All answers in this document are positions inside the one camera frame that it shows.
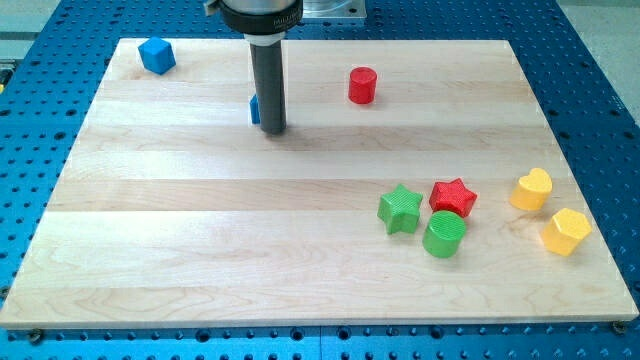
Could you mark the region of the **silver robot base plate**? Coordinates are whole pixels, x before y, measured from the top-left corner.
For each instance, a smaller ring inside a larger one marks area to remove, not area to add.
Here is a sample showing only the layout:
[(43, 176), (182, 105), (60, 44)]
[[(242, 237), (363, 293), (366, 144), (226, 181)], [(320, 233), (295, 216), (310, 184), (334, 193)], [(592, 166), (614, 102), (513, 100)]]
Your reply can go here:
[(321, 18), (365, 18), (365, 0), (304, 0), (303, 17)]

